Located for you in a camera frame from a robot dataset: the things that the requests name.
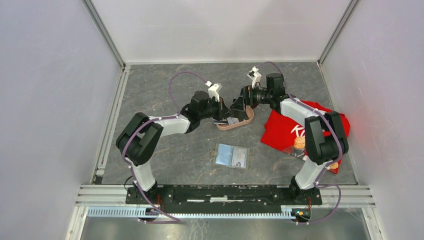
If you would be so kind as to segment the pink oval tray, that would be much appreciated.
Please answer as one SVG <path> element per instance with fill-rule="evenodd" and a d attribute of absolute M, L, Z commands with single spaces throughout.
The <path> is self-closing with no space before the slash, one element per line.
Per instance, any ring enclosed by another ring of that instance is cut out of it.
<path fill-rule="evenodd" d="M 246 111 L 245 112 L 240 112 L 240 111 L 232 111 L 233 112 L 233 116 L 234 118 L 238 118 L 239 119 L 239 123 L 234 124 L 234 125 L 218 125 L 215 124 L 215 126 L 221 130 L 221 131 L 227 131 L 227 130 L 231 130 L 237 127 L 241 127 L 244 125 L 249 124 L 253 118 L 254 118 L 254 111 L 252 110 L 252 108 L 250 106 L 246 106 Z"/>

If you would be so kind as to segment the grey credit card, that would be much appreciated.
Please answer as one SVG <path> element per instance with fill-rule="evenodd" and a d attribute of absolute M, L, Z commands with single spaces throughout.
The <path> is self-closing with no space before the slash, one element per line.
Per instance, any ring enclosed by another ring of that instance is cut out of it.
<path fill-rule="evenodd" d="M 234 147 L 232 152 L 231 165 L 236 168 L 247 167 L 249 150 L 244 147 Z"/>
<path fill-rule="evenodd" d="M 216 124 L 216 125 L 224 125 L 224 126 L 229 125 L 227 119 L 221 119 L 221 120 L 213 119 L 213 123 Z"/>

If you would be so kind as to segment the grey card holder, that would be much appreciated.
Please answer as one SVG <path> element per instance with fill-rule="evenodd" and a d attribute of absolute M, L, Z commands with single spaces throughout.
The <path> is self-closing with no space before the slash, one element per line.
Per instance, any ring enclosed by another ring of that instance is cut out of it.
<path fill-rule="evenodd" d="M 232 155 L 233 155 L 234 147 L 247 148 L 247 147 L 228 145 L 228 144 L 222 144 L 222 143 L 216 144 L 215 148 L 210 151 L 210 155 L 213 157 L 213 163 L 215 165 L 223 166 L 227 168 L 247 170 L 249 168 L 250 149 L 247 148 L 248 159 L 247 159 L 246 168 L 240 168 L 240 167 L 232 166 Z"/>

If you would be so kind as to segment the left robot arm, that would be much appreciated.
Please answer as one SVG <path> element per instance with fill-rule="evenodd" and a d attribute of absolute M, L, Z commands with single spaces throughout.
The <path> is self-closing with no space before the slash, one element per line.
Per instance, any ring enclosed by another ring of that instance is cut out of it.
<path fill-rule="evenodd" d="M 204 119 L 225 120 L 233 112 L 219 97 L 210 97 L 205 91 L 197 91 L 180 112 L 167 116 L 148 116 L 136 113 L 118 136 L 115 146 L 122 159 L 127 163 L 138 197 L 145 204 L 157 198 L 150 159 L 160 138 L 193 132 Z"/>

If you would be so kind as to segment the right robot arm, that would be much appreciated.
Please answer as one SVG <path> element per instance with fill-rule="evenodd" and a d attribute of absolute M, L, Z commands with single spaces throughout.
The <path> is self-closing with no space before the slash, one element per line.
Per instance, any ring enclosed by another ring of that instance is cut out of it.
<path fill-rule="evenodd" d="M 267 74 L 266 87 L 260 86 L 262 75 L 258 71 L 249 71 L 247 77 L 251 84 L 241 89 L 240 96 L 231 105 L 233 109 L 242 111 L 259 104 L 269 105 L 272 110 L 295 121 L 305 130 L 308 158 L 288 191 L 293 203 L 302 204 L 309 198 L 308 190 L 317 187 L 324 171 L 349 149 L 341 115 L 336 111 L 324 112 L 313 108 L 287 93 L 281 73 Z"/>

